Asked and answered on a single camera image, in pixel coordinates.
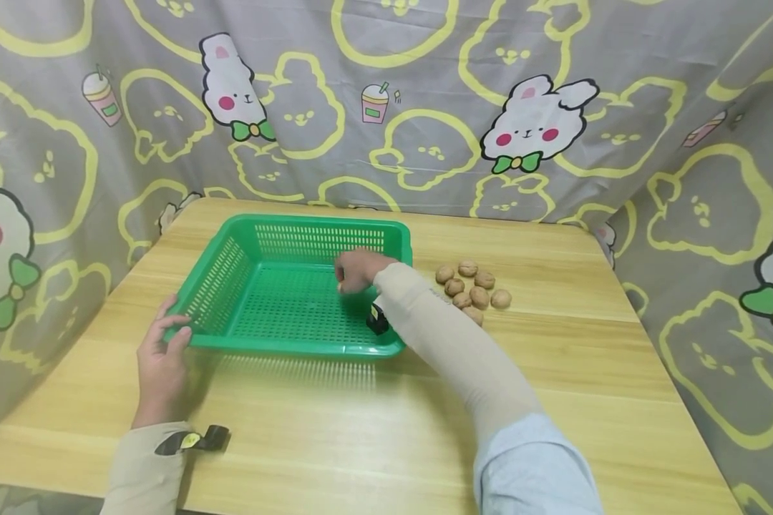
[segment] gray fabric backdrop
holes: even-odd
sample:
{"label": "gray fabric backdrop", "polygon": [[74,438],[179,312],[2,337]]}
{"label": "gray fabric backdrop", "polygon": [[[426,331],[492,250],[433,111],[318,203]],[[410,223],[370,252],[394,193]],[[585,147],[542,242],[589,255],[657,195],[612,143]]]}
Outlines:
{"label": "gray fabric backdrop", "polygon": [[591,229],[773,514],[773,0],[0,1],[0,418],[201,195]]}

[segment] light blue shirt sleeve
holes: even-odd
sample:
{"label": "light blue shirt sleeve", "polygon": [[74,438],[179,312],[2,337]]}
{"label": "light blue shirt sleeve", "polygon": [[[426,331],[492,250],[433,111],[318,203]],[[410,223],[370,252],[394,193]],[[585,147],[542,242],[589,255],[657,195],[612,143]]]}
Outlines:
{"label": "light blue shirt sleeve", "polygon": [[501,429],[475,457],[481,515],[603,514],[587,461],[542,413]]}

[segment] yellow outline cartoon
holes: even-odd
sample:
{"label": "yellow outline cartoon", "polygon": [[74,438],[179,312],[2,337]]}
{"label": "yellow outline cartoon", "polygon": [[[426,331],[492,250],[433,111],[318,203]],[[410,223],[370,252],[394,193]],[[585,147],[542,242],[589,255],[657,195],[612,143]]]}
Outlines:
{"label": "yellow outline cartoon", "polygon": [[584,213],[587,211],[604,211],[605,213],[608,213],[608,215],[615,215],[618,211],[614,207],[605,206],[603,204],[598,204],[597,202],[589,202],[589,204],[582,205],[578,208],[578,211],[575,212],[575,215],[571,217],[565,217],[561,218],[556,223],[561,224],[570,224],[570,223],[577,223],[578,227],[581,227],[586,232],[592,232],[590,231],[590,227],[587,225],[587,222],[583,221]]}
{"label": "yellow outline cartoon", "polygon": [[447,10],[443,13],[444,23],[440,29],[433,33],[429,38],[426,38],[423,43],[397,54],[365,55],[353,48],[352,44],[350,44],[349,40],[346,38],[343,27],[343,10],[346,0],[334,0],[332,2],[330,14],[332,34],[334,34],[334,38],[336,39],[340,51],[344,53],[347,59],[354,63],[363,66],[380,67],[380,69],[403,66],[412,63],[415,59],[422,58],[424,55],[429,54],[437,48],[437,45],[440,45],[449,37],[452,30],[455,28],[455,22],[457,21],[458,1],[459,0],[447,0]]}
{"label": "yellow outline cartoon", "polygon": [[[68,132],[76,141],[77,145],[86,152],[86,167],[84,168],[84,183],[81,192],[77,197],[77,205],[75,206],[74,213],[72,213],[72,219],[66,224],[65,227],[57,229],[56,231],[49,232],[35,232],[34,243],[36,245],[46,245],[48,243],[59,242],[65,238],[70,237],[86,217],[86,213],[89,210],[89,202],[92,201],[94,194],[94,183],[97,179],[97,149],[94,148],[92,142],[89,141],[89,137],[83,129],[79,128],[77,124],[65,119],[57,119],[51,113],[45,112],[41,109],[35,109],[32,104],[27,101],[21,94],[12,90],[12,88],[6,84],[6,82],[0,81],[0,94],[6,97],[7,101],[23,109],[26,117],[30,119],[37,119],[48,125],[55,131]],[[7,136],[8,132],[0,132],[0,140]],[[3,185],[3,178],[5,172],[0,165],[0,186]]]}
{"label": "yellow outline cartoon", "polygon": [[[768,446],[773,444],[773,421],[771,426],[761,433],[742,433],[739,429],[735,428],[734,425],[727,420],[727,418],[718,412],[716,407],[712,405],[711,401],[697,385],[692,383],[689,378],[681,373],[678,364],[673,358],[673,353],[670,351],[670,345],[668,342],[670,330],[672,330],[676,325],[683,325],[686,321],[699,318],[699,316],[701,316],[701,314],[704,313],[706,309],[711,308],[712,305],[717,302],[730,305],[730,307],[735,309],[738,315],[741,330],[728,330],[727,333],[729,335],[742,340],[746,346],[750,347],[751,350],[757,354],[767,352],[773,355],[773,345],[764,340],[761,340],[761,338],[756,337],[756,331],[754,329],[754,324],[752,324],[752,320],[750,319],[750,315],[740,307],[738,300],[728,295],[727,293],[718,290],[710,293],[710,295],[698,303],[694,309],[686,310],[684,313],[675,315],[670,318],[670,320],[668,320],[667,324],[664,325],[663,329],[658,334],[658,348],[661,351],[661,356],[664,359],[664,363],[666,363],[667,368],[670,370],[670,375],[673,376],[673,378],[675,378],[676,381],[678,381],[688,391],[690,391],[690,394],[694,396],[696,402],[701,405],[708,416],[710,416],[710,418],[712,418],[713,421],[724,430],[727,436],[733,440],[735,444],[749,451],[766,449]],[[754,368],[756,374],[761,378],[762,383],[773,390],[773,376],[768,373],[767,369],[764,367],[764,358],[761,356],[754,357],[752,359],[752,367]]]}
{"label": "yellow outline cartoon", "polygon": [[273,142],[267,142],[263,140],[259,140],[259,141],[262,141],[263,146],[255,145],[255,143],[252,142],[251,139],[247,139],[242,143],[244,143],[244,147],[250,147],[252,150],[255,151],[255,157],[269,156],[269,159],[272,159],[272,161],[278,163],[279,165],[285,165],[289,163],[289,161],[287,161],[285,157],[278,157],[274,155],[274,153],[272,153],[272,150],[274,150],[275,148],[278,148],[283,154],[283,150],[282,148],[279,148],[280,146],[278,145],[277,141],[273,141]]}
{"label": "yellow outline cartoon", "polygon": [[630,102],[630,97],[633,93],[639,91],[644,86],[657,86],[669,89],[669,108],[666,110],[666,112],[664,112],[664,119],[666,120],[664,129],[659,132],[656,141],[653,142],[651,147],[647,149],[647,152],[645,152],[645,154],[643,154],[643,156],[634,165],[629,168],[600,167],[593,168],[591,170],[584,170],[567,161],[563,153],[555,156],[553,161],[555,161],[559,167],[567,170],[567,172],[576,175],[576,177],[607,177],[609,179],[620,179],[622,177],[627,177],[627,175],[636,173],[639,169],[641,169],[647,159],[653,154],[654,151],[656,151],[658,142],[665,134],[667,134],[667,131],[670,129],[670,127],[673,126],[676,115],[679,114],[681,110],[681,105],[684,105],[684,97],[687,93],[687,86],[684,82],[674,81],[662,77],[644,77],[638,81],[633,82],[630,87],[627,87],[627,89],[620,94],[608,92],[598,93],[598,98],[607,99],[608,104],[597,113],[584,114],[584,119],[586,119],[588,122],[592,122],[604,118],[604,116],[607,115],[607,108],[610,105],[618,105],[618,107],[636,107],[635,104]]}
{"label": "yellow outline cartoon", "polygon": [[351,175],[342,175],[341,177],[334,177],[332,179],[323,181],[321,185],[318,186],[318,199],[310,200],[306,204],[310,206],[337,207],[326,200],[326,191],[332,188],[332,186],[345,183],[364,186],[364,188],[367,190],[370,190],[375,195],[380,196],[383,201],[386,202],[386,205],[389,206],[392,212],[401,212],[401,208],[398,206],[398,202],[396,202],[395,199],[393,199],[393,197],[389,195],[385,189],[381,188],[381,186],[366,179],[361,179],[360,177],[351,177]]}
{"label": "yellow outline cartoon", "polygon": [[773,506],[757,490],[747,483],[739,483],[733,487],[733,495],[742,508],[750,508],[755,503],[766,515],[773,515]]}
{"label": "yellow outline cartoon", "polygon": [[203,188],[203,196],[211,197],[213,193],[223,193],[228,199],[237,200],[237,197],[233,192],[223,186],[209,186],[209,188]]}
{"label": "yellow outline cartoon", "polygon": [[[443,172],[440,175],[435,175],[435,178],[431,179],[429,182],[423,185],[413,186],[407,184],[407,175],[412,175],[413,172],[401,166],[401,163],[404,162],[404,154],[392,146],[392,139],[399,125],[403,124],[407,120],[418,118],[420,116],[437,120],[444,125],[450,126],[450,128],[458,132],[458,134],[463,137],[464,141],[467,142],[467,146],[472,151],[472,157],[470,157],[469,161],[464,163],[464,166],[462,167],[453,168],[449,172]],[[395,157],[396,166],[388,167],[386,165],[382,165],[381,162],[378,161],[378,157],[385,155]],[[459,173],[471,170],[475,166],[475,163],[478,162],[480,157],[481,147],[478,143],[478,140],[475,139],[475,135],[463,121],[456,118],[455,116],[452,116],[451,114],[437,112],[437,110],[434,109],[409,109],[406,112],[398,114],[396,117],[391,119],[388,124],[386,124],[386,129],[384,130],[384,146],[381,148],[376,148],[369,153],[369,163],[372,167],[375,167],[378,170],[384,170],[385,172],[398,174],[398,185],[401,186],[401,188],[404,190],[428,191],[433,186],[441,184],[441,181],[444,179],[449,179],[451,177],[455,177],[455,175],[458,175]]]}
{"label": "yellow outline cartoon", "polygon": [[647,296],[647,292],[643,291],[640,287],[636,286],[634,283],[624,282],[621,283],[621,289],[624,290],[624,293],[627,292],[636,292],[639,294],[639,297],[641,297],[641,309],[636,311],[636,315],[639,315],[639,318],[645,314],[647,311],[647,305],[649,304],[649,297]]}
{"label": "yellow outline cartoon", "polygon": [[[479,180],[478,183],[475,183],[475,199],[472,201],[470,217],[478,218],[478,214],[477,214],[478,207],[480,207],[481,200],[484,199],[484,185],[488,183],[490,180],[494,180],[494,179],[499,179],[504,181],[504,185],[502,185],[501,188],[516,187],[518,189],[519,194],[529,195],[534,193],[544,201],[544,203],[546,204],[546,212],[542,217],[536,220],[532,220],[532,222],[542,221],[555,209],[555,201],[553,200],[553,197],[546,194],[544,191],[544,188],[546,188],[546,185],[550,184],[550,180],[546,178],[545,175],[541,175],[539,173],[531,173],[531,174],[521,175],[521,177],[518,177],[516,179],[510,179],[509,177],[507,177],[506,174],[488,175],[487,177],[484,177],[483,179]],[[523,188],[522,186],[520,186],[522,182],[529,179],[537,180],[538,184],[533,188]]]}
{"label": "yellow outline cartoon", "polygon": [[[762,25],[757,27],[755,31],[748,36],[748,39],[744,40],[744,43],[739,47],[738,50],[736,50],[736,53],[733,54],[733,56],[728,61],[727,65],[724,66],[724,69],[721,71],[721,74],[723,74],[734,62],[736,59],[739,58],[741,54],[744,53],[744,50],[748,49],[748,47],[756,40],[756,38],[759,38],[759,35],[767,28],[768,25],[773,21],[773,15],[771,15],[767,20],[765,20]],[[716,79],[711,82],[710,86],[707,87],[706,94],[708,97],[714,99],[714,101],[719,102],[730,102],[736,97],[738,97],[740,94],[744,93],[750,86],[754,86],[755,84],[760,84],[762,82],[773,82],[773,67],[771,69],[765,70],[762,72],[753,82],[750,82],[748,86],[740,87],[740,88],[732,88],[732,87],[725,87],[722,86],[721,83],[719,83],[719,80],[721,79],[721,74],[719,74]]]}
{"label": "yellow outline cartoon", "polygon": [[[507,101],[507,93],[504,94],[494,92],[490,88],[480,83],[477,77],[472,74],[467,66],[470,60],[470,52],[481,41],[484,40],[484,36],[490,30],[490,27],[495,25],[495,22],[499,19],[501,7],[507,3],[507,0],[495,0],[490,7],[490,15],[486,20],[481,22],[478,29],[475,29],[475,33],[470,37],[461,47],[458,53],[458,75],[461,76],[461,80],[467,85],[475,94],[485,99],[492,104],[504,105]],[[554,42],[560,44],[561,64],[555,77],[553,77],[553,84],[555,87],[560,87],[567,80],[567,75],[570,73],[570,65],[572,64],[572,54],[570,52],[570,43],[573,36],[587,26],[590,21],[590,9],[588,0],[537,0],[532,6],[527,8],[528,12],[540,12],[545,15],[553,15],[553,7],[575,5],[580,16],[578,20],[571,26],[567,27],[565,31],[558,31],[553,26],[553,18],[550,17],[544,23],[544,35]]]}
{"label": "yellow outline cartoon", "polygon": [[83,22],[77,33],[52,43],[37,43],[10,34],[0,26],[0,45],[10,52],[26,57],[60,57],[76,54],[92,41],[92,11],[94,0],[83,0]]}
{"label": "yellow outline cartoon", "polygon": [[128,229],[126,228],[126,218],[128,215],[131,215],[132,211],[143,205],[143,202],[146,202],[146,199],[149,195],[155,193],[155,191],[158,191],[160,188],[169,188],[170,190],[177,191],[180,193],[181,197],[186,197],[189,195],[189,190],[186,188],[186,185],[179,183],[177,180],[155,179],[146,187],[146,189],[142,191],[140,195],[126,202],[126,204],[120,206],[120,210],[117,211],[117,231],[120,233],[122,239],[125,240],[126,244],[130,248],[130,250],[128,250],[128,254],[126,254],[126,263],[129,266],[134,265],[132,256],[134,255],[134,251],[136,251],[136,249],[144,248],[148,250],[152,247],[154,242],[151,240],[135,240],[132,233],[128,232]]}
{"label": "yellow outline cartoon", "polygon": [[257,147],[255,145],[251,145],[250,143],[240,141],[235,141],[231,143],[229,147],[227,147],[229,155],[233,157],[233,161],[235,162],[235,166],[237,168],[237,178],[247,190],[250,190],[251,193],[261,197],[261,199],[273,200],[277,202],[298,202],[299,200],[303,199],[302,193],[296,193],[293,195],[275,195],[273,193],[265,193],[263,191],[256,190],[255,187],[249,183],[249,180],[246,179],[246,170],[243,167],[243,162],[237,155],[237,149],[239,147],[250,147],[252,150],[256,150]]}
{"label": "yellow outline cartoon", "polygon": [[[636,212],[636,205],[633,204],[633,201],[627,200],[624,202],[624,208],[627,212],[627,234],[623,239],[621,238],[621,234],[616,235],[615,245],[619,245],[620,240],[623,240],[623,242],[619,245],[619,249],[613,251],[613,258],[616,259],[624,254],[624,250],[626,250],[626,248],[633,242],[633,237],[636,235],[636,228],[638,226],[638,213]],[[582,219],[584,213],[587,211],[604,211],[607,212],[608,215],[615,215],[618,212],[618,210],[616,210],[614,207],[598,204],[597,202],[589,202],[588,204],[579,207],[575,215],[561,218],[556,223],[577,223],[578,227],[581,227],[584,229],[584,231],[592,232],[590,231],[587,222],[584,222]]]}
{"label": "yellow outline cartoon", "polygon": [[255,82],[268,82],[267,96],[261,99],[261,103],[268,108],[268,105],[274,102],[275,99],[274,88],[283,86],[284,84],[293,83],[284,75],[284,69],[286,68],[287,63],[292,59],[300,59],[309,64],[312,75],[315,76],[318,91],[324,94],[326,103],[329,107],[334,109],[337,114],[336,129],[321,143],[321,145],[312,148],[311,150],[287,150],[283,147],[280,147],[280,149],[281,153],[289,159],[315,159],[316,157],[323,156],[330,151],[332,147],[336,146],[336,143],[344,136],[344,126],[346,125],[346,110],[344,109],[343,104],[338,102],[338,99],[334,96],[330,87],[326,85],[326,75],[321,68],[321,62],[318,58],[312,54],[305,54],[303,52],[284,52],[278,58],[278,64],[275,66],[274,74],[271,76],[256,74]]}
{"label": "yellow outline cartoon", "polygon": [[128,7],[128,10],[132,12],[132,16],[134,17],[134,21],[137,23],[137,25],[144,29],[144,31],[146,31],[149,36],[153,37],[155,41],[162,44],[170,52],[174,52],[175,54],[181,56],[183,59],[200,64],[200,51],[197,47],[194,50],[181,47],[171,39],[163,36],[163,33],[158,31],[155,26],[143,19],[143,15],[141,14],[140,9],[138,9],[134,0],[124,0],[124,3],[126,4],[126,7]]}
{"label": "yellow outline cartoon", "polygon": [[[749,249],[739,250],[733,254],[722,254],[713,246],[695,245],[684,240],[679,242],[659,242],[653,238],[653,226],[659,221],[667,218],[667,209],[672,202],[675,202],[681,196],[681,179],[696,163],[702,159],[713,156],[732,157],[739,162],[742,180],[747,186],[750,194],[754,196],[759,205],[761,217],[756,224],[756,232],[752,238],[752,245]],[[665,202],[658,195],[658,184],[664,181],[673,186],[673,194]],[[674,173],[657,172],[647,181],[647,190],[656,203],[657,212],[647,224],[647,242],[652,248],[657,250],[673,250],[674,252],[683,252],[689,250],[697,255],[711,257],[722,265],[738,265],[746,261],[755,260],[767,250],[767,246],[773,240],[773,189],[756,167],[754,158],[750,152],[734,143],[718,143],[694,153],[684,163],[681,168]]]}
{"label": "yellow outline cartoon", "polygon": [[[71,284],[69,284],[69,287],[66,289],[66,291],[60,295],[48,297],[49,281],[53,277],[59,275],[63,270],[66,270],[69,273],[69,276],[72,280]],[[81,282],[83,278],[90,275],[90,273],[99,273],[100,276],[103,277],[106,286],[104,292],[105,298],[107,295],[109,295],[109,291],[111,291],[112,273],[109,270],[109,267],[103,263],[92,263],[91,265],[81,270],[79,269],[77,261],[65,260],[51,266],[48,270],[46,270],[43,273],[43,277],[40,277],[40,284],[37,288],[37,295],[34,299],[34,305],[30,308],[25,308],[22,310],[17,315],[17,319],[14,321],[14,324],[8,330],[6,330],[6,334],[3,337],[3,342],[0,345],[0,361],[23,365],[32,375],[38,375],[40,373],[46,372],[46,370],[49,369],[49,364],[41,363],[40,358],[34,355],[34,351],[14,350],[11,347],[11,341],[14,337],[14,330],[19,327],[21,321],[29,318],[29,316],[34,316],[34,321],[39,322],[40,319],[43,318],[43,315],[46,313],[46,309],[49,307],[49,304],[52,300],[63,302],[63,300],[71,298],[72,295],[77,291],[79,282]]]}
{"label": "yellow outline cartoon", "polygon": [[[138,129],[137,125],[134,124],[134,121],[132,121],[132,115],[130,114],[130,108],[128,107],[128,101],[127,101],[127,93],[128,88],[132,86],[134,82],[137,80],[141,80],[143,78],[151,78],[154,80],[158,80],[161,82],[164,82],[169,87],[171,87],[176,92],[180,93],[182,97],[186,98],[189,103],[192,105],[195,105],[195,108],[201,112],[203,115],[203,128],[201,130],[196,130],[192,132],[192,135],[187,137],[185,145],[180,148],[180,150],[172,155],[169,155],[168,153],[164,152],[163,148],[166,145],[166,141],[153,143],[152,149],[147,153],[143,154],[141,152],[141,146],[143,145],[143,142],[152,143],[154,140],[154,135],[152,132],[149,132],[147,130]],[[196,142],[200,141],[203,136],[208,136],[209,134],[212,134],[212,131],[214,130],[214,121],[212,120],[212,115],[209,114],[208,109],[204,107],[203,102],[201,102],[201,99],[199,99],[195,94],[190,92],[185,87],[181,86],[179,82],[174,80],[174,78],[170,77],[169,75],[166,75],[164,72],[160,70],[155,69],[148,69],[148,67],[142,67],[141,69],[132,70],[131,72],[128,72],[124,78],[120,81],[120,103],[122,105],[122,108],[124,108],[124,116],[126,118],[126,123],[128,123],[128,126],[132,129],[132,132],[134,134],[135,139],[135,145],[134,145],[134,157],[137,158],[137,161],[140,162],[140,164],[144,165],[149,162],[149,159],[152,159],[152,156],[157,154],[157,156],[160,158],[160,161],[163,162],[173,162],[175,159],[179,158],[180,156],[184,156],[185,154],[192,152],[192,146],[195,145]]]}
{"label": "yellow outline cartoon", "polygon": [[639,225],[639,213],[636,210],[636,205],[633,204],[632,200],[627,200],[624,202],[624,208],[627,210],[627,235],[622,239],[621,245],[619,245],[618,250],[614,251],[613,257],[615,259],[619,259],[622,254],[624,254],[624,251],[627,250],[627,247],[630,246],[630,244],[633,242],[633,238],[636,236],[636,228]]}

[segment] rabbit ear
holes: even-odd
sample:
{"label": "rabbit ear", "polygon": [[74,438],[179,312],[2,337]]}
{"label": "rabbit ear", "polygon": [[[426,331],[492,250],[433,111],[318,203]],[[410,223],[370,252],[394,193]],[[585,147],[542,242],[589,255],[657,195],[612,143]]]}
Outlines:
{"label": "rabbit ear", "polygon": [[553,90],[553,81],[550,80],[550,77],[548,75],[537,75],[536,77],[528,78],[526,81],[518,82],[512,88],[510,101],[516,102],[521,101],[521,99],[540,97],[551,90]]}
{"label": "rabbit ear", "polygon": [[573,82],[555,90],[555,93],[559,96],[558,105],[564,109],[584,107],[584,105],[598,96],[598,92],[598,85],[591,79]]}

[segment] wrist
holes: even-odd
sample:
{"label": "wrist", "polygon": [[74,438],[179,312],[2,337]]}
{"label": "wrist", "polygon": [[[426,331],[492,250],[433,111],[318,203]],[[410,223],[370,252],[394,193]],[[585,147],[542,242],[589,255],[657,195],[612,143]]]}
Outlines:
{"label": "wrist", "polygon": [[375,282],[375,276],[382,270],[385,270],[387,266],[397,263],[395,260],[386,255],[378,255],[375,259],[372,259],[369,266],[366,267],[366,281],[370,284]]}
{"label": "wrist", "polygon": [[185,417],[176,403],[167,401],[143,401],[137,405],[132,429],[144,428],[159,423],[182,422]]}

